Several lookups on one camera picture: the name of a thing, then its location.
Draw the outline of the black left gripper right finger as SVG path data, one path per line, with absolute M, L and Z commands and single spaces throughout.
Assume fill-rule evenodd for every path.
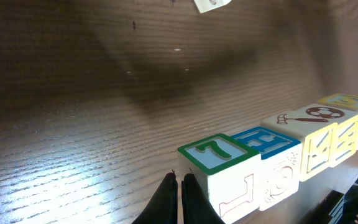
M 184 224 L 224 224 L 204 195 L 194 174 L 186 174 L 181 182 Z

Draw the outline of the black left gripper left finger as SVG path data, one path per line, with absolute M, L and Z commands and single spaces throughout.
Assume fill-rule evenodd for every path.
M 178 182 L 175 173 L 169 172 L 132 224 L 177 224 L 177 220 Z

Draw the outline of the wooden block red side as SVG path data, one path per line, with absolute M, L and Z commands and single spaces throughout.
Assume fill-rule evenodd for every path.
M 178 148 L 182 175 L 194 174 L 224 223 L 234 223 L 259 207 L 259 151 L 219 133 Z

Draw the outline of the wooden block snail picture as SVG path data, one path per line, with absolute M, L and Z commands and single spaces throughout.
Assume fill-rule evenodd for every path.
M 290 136 L 257 126 L 231 136 L 259 151 L 260 206 L 264 211 L 299 188 L 302 143 Z

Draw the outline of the yellow block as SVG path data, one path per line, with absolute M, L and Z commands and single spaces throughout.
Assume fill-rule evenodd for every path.
M 290 110 L 265 118 L 260 125 L 301 141 L 300 181 L 330 167 L 336 122 Z

